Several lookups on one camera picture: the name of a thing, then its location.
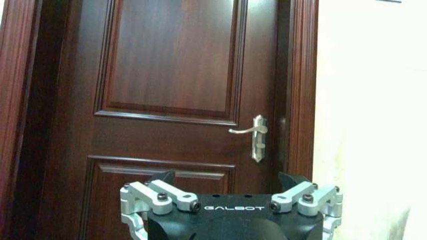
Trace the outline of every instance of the door molding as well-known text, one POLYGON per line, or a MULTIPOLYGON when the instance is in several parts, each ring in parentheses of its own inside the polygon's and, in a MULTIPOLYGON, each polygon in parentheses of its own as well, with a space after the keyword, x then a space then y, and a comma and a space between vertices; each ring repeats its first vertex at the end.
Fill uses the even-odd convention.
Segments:
MULTIPOLYGON (((48 0, 7 0, 4 5, 4 28, 0 30, 0 239, 8 235, 11 224, 27 106, 30 104, 28 95, 34 77, 42 2, 48 2, 48 0)), ((285 132, 285 148, 287 151, 285 153, 283 170, 290 174, 305 175, 311 178, 319 0, 290 0, 290 4, 290 44, 286 77, 287 121, 285 132)), ((58 58, 59 56, 52 59, 54 66, 58 66, 58 58)))
POLYGON ((30 78, 39 31, 39 0, 6 0, 0 29, 0 239, 14 203, 30 78))
POLYGON ((319 0, 293 0, 286 88, 287 165, 293 175, 313 178, 319 0))

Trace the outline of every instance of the wall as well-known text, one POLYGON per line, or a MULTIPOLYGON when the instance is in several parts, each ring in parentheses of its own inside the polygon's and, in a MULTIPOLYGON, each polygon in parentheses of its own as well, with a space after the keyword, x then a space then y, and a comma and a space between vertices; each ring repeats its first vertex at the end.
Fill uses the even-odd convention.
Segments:
POLYGON ((321 0, 314 181, 345 192, 335 240, 423 236, 426 9, 426 0, 321 0))
POLYGON ((6 6, 6 0, 0 0, 0 23, 2 23, 2 16, 3 16, 3 8, 6 6))

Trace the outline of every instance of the logo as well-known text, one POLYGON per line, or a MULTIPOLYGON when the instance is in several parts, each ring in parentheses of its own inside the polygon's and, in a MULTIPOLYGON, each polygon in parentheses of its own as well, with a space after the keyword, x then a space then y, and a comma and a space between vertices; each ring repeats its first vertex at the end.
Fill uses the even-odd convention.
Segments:
POLYGON ((205 210, 225 210, 225 211, 262 211, 266 207, 265 206, 206 206, 205 210))

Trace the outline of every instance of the door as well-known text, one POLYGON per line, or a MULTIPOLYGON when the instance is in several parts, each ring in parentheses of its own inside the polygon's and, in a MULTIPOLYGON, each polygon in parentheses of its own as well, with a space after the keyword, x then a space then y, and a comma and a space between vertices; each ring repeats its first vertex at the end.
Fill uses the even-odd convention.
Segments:
POLYGON ((174 169, 195 193, 267 193, 254 117, 274 122, 277 0, 75 0, 39 239, 130 239, 119 190, 174 169))

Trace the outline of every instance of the door handle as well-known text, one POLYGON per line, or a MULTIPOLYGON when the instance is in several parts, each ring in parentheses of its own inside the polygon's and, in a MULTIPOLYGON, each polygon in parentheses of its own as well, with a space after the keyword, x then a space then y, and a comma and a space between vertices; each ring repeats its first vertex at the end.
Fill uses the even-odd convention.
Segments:
POLYGON ((253 152, 251 157, 259 163, 266 157, 266 134, 267 134, 267 119, 258 115, 254 118, 254 127, 246 130, 229 129, 231 134, 253 133, 253 152))

